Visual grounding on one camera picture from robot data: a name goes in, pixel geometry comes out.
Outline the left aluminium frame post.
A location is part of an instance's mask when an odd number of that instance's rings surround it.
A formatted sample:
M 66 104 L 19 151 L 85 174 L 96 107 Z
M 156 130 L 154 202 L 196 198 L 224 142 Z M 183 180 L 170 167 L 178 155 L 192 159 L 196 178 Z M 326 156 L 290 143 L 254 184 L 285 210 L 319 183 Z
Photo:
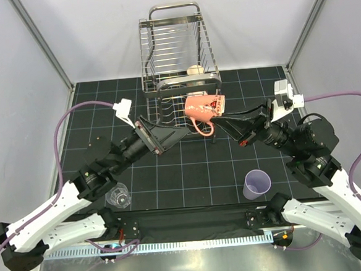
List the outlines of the left aluminium frame post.
M 71 92 L 74 89 L 74 83 L 70 80 L 69 76 L 67 76 L 65 70 L 60 65 L 59 61 L 57 60 L 57 57 L 54 55 L 52 49 L 47 44 L 45 38 L 43 37 L 43 34 L 36 26 L 35 21 L 33 21 L 31 15 L 26 10 L 21 0 L 7 0 L 7 1 L 14 8 L 18 17 L 24 23 L 30 35 L 35 40 L 40 50 L 44 54 L 44 56 L 46 56 L 46 58 L 48 59 L 50 65 L 52 65 L 53 69 L 55 70 L 55 73 L 58 75 L 58 77 L 62 80 L 62 82 Z

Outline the beige patterned ceramic mug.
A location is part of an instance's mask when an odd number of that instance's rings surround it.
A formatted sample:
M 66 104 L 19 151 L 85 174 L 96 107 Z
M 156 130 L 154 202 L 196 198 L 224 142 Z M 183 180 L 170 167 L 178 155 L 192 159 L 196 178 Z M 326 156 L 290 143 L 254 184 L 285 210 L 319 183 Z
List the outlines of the beige patterned ceramic mug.
M 202 66 L 199 66 L 197 64 L 194 64 L 192 66 L 190 66 L 187 69 L 187 75 L 188 76 L 194 76 L 194 77 L 198 77 L 199 75 L 204 74 L 204 68 Z M 187 87 L 193 87 L 193 86 L 199 86 L 199 85 L 204 85 L 205 81 L 201 80 L 199 82 L 191 82 L 191 83 L 187 83 L 186 86 Z

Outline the aluminium frame post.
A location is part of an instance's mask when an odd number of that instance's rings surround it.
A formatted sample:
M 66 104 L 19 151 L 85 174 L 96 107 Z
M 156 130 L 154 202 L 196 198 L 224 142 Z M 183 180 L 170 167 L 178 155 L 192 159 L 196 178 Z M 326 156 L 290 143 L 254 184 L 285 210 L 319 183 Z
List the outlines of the aluminium frame post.
M 302 27 L 302 31 L 295 43 L 294 49 L 290 55 L 288 62 L 286 63 L 286 69 L 291 72 L 294 67 L 301 51 L 306 44 L 308 36 L 310 35 L 313 27 L 317 22 L 317 18 L 320 16 L 322 9 L 326 3 L 326 0 L 314 0 L 313 6 L 310 9 L 310 13 L 307 16 L 304 26 Z
M 62 82 L 71 92 L 74 89 L 74 83 L 70 80 L 69 76 L 67 76 L 65 70 L 60 65 L 59 61 L 57 60 L 57 57 L 54 55 L 52 49 L 47 44 L 45 38 L 43 37 L 43 34 L 36 26 L 35 21 L 33 21 L 31 15 L 26 10 L 21 0 L 7 0 L 7 1 L 14 8 L 18 17 L 24 23 L 30 35 L 35 40 L 40 50 L 44 54 L 44 56 L 46 56 L 46 58 L 48 59 L 50 65 L 52 65 L 53 69 L 55 70 L 55 73 L 58 75 L 58 77 L 62 80 Z

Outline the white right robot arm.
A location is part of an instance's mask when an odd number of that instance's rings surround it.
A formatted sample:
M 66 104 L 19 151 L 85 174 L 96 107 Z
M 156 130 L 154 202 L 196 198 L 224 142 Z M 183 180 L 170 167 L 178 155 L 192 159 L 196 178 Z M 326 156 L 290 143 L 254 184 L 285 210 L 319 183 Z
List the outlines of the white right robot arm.
M 257 215 L 272 225 L 298 224 L 314 229 L 348 247 L 361 260 L 361 190 L 352 171 L 345 171 L 332 156 L 339 139 L 322 115 L 302 118 L 290 128 L 282 118 L 304 105 L 302 95 L 285 100 L 266 100 L 262 105 L 237 113 L 213 117 L 241 147 L 260 141 L 292 158 L 289 171 L 299 183 L 330 200 L 344 216 L 316 209 L 288 195 L 277 193 Z

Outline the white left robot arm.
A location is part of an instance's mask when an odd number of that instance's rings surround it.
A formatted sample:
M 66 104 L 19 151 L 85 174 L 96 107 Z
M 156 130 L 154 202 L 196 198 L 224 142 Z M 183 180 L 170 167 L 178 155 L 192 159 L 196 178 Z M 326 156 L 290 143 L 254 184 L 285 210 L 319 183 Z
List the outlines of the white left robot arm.
M 97 137 L 83 154 L 83 166 L 54 196 L 19 221 L 0 223 L 4 265 L 10 271 L 31 271 L 60 248 L 86 239 L 118 237 L 121 223 L 110 208 L 77 222 L 64 220 L 105 197 L 117 186 L 116 176 L 141 157 L 167 152 L 189 132 L 187 127 L 164 126 L 140 116 L 119 145 Z

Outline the pink ceramic mug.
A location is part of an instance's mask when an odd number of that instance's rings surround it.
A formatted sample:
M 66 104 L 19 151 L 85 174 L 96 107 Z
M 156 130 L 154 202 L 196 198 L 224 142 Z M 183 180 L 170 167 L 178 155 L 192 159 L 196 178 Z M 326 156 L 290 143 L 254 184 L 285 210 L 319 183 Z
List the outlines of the pink ceramic mug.
M 201 136 L 210 137 L 214 134 L 214 124 L 210 120 L 212 117 L 223 115 L 225 101 L 224 95 L 192 95 L 185 100 L 184 113 Z M 210 132 L 203 132 L 199 129 L 198 122 L 206 123 L 210 127 Z

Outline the lilac plastic cup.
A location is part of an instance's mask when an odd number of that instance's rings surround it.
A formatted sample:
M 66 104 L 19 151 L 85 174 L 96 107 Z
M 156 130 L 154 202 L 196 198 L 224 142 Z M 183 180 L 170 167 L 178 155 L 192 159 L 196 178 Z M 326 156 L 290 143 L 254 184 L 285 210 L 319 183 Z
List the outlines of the lilac plastic cup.
M 270 176 L 262 170 L 249 171 L 244 179 L 243 195 L 248 200 L 254 200 L 266 194 L 271 187 Z

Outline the right aluminium frame post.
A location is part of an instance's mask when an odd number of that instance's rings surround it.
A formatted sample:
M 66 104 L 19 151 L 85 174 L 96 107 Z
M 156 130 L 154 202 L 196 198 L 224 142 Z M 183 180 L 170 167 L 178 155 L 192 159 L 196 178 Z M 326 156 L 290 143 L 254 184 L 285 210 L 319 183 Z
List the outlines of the right aluminium frame post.
M 306 44 L 308 36 L 310 35 L 313 27 L 317 22 L 317 18 L 320 16 L 322 9 L 326 3 L 326 0 L 314 0 L 313 6 L 310 9 L 310 13 L 307 16 L 304 26 L 302 27 L 302 31 L 295 43 L 294 49 L 290 55 L 288 62 L 286 63 L 286 69 L 291 72 L 294 67 L 301 51 Z

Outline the clear glass tumbler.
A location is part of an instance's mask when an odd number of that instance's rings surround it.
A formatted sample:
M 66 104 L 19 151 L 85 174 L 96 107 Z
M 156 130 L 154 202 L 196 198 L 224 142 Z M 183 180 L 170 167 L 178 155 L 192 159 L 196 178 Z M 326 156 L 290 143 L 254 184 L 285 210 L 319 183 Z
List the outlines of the clear glass tumbler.
M 125 184 L 116 185 L 105 194 L 106 202 L 114 207 L 125 209 L 131 204 L 132 197 Z

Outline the tan mug lilac inside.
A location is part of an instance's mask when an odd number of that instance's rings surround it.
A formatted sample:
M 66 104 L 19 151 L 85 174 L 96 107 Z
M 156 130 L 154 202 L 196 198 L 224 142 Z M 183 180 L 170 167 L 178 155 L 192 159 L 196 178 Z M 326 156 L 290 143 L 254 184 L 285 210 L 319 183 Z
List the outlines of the tan mug lilac inside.
M 206 91 L 201 91 L 201 92 L 192 92 L 192 93 L 187 93 L 187 97 L 201 97 L 201 96 L 207 96 L 207 92 Z

